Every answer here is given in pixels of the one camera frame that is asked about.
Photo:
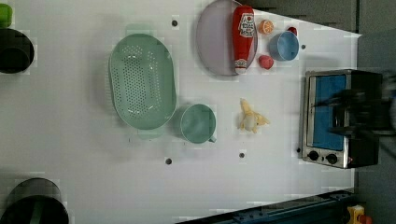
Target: toaster oven knob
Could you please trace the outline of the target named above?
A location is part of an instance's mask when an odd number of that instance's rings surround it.
[[[329,162],[329,164],[334,165],[338,162],[337,156],[334,154],[330,154],[329,156],[326,157],[326,160]]]
[[[311,151],[308,154],[309,159],[316,161],[319,158],[319,154],[316,151]]]

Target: orange fruit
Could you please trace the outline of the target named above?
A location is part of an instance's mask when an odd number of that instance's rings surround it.
[[[262,33],[263,35],[269,35],[273,32],[273,30],[274,30],[274,25],[272,24],[271,21],[263,20],[262,22],[260,22],[259,32]]]

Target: black trash can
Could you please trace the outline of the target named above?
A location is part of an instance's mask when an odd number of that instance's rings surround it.
[[[0,224],[68,224],[61,192],[51,181],[33,178],[20,183],[7,198]]]
[[[26,70],[35,58],[30,39],[13,29],[0,29],[0,72],[15,74]]]

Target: toaster oven window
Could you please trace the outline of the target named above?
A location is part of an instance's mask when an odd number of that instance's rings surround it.
[[[345,90],[346,87],[346,76],[316,77],[315,103],[331,98],[335,93]],[[315,108],[313,147],[342,151],[344,148],[344,137],[329,132],[329,129],[333,126],[332,112],[331,106]]]

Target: blue bowl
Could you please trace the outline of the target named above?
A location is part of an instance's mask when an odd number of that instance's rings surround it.
[[[270,41],[271,57],[277,61],[291,61],[295,59],[299,48],[297,36],[290,31],[276,35]]]

